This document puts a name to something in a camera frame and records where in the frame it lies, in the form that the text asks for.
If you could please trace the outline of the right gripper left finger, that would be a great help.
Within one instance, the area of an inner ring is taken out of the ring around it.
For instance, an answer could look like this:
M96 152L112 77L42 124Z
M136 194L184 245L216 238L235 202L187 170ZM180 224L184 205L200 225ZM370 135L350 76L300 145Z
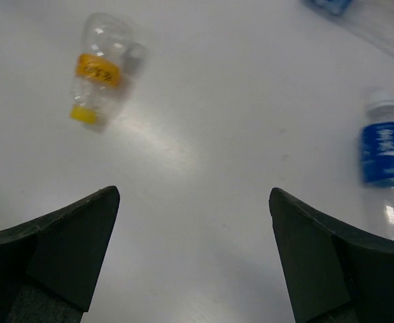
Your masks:
M120 204L115 186L0 231L0 322L80 322Z

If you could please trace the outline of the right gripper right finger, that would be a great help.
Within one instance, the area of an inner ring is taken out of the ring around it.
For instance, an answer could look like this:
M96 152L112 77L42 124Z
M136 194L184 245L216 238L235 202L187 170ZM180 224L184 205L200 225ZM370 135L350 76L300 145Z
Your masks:
M273 188L272 227L296 322L394 322L394 241Z

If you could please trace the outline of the blue label bottle white cap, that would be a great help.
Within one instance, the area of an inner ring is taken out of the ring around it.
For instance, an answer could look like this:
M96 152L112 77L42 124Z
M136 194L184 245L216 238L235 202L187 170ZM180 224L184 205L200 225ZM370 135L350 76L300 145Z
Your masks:
M394 98L374 89L364 109L358 138L364 212L376 234L394 240Z

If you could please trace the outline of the orange label bottle yellow cap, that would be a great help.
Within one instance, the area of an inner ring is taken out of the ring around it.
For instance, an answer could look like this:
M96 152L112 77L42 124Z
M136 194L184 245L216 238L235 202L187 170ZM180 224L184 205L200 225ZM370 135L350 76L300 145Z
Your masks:
M89 15L74 68L70 118L92 131L104 131L120 114L147 54L124 20L108 13Z

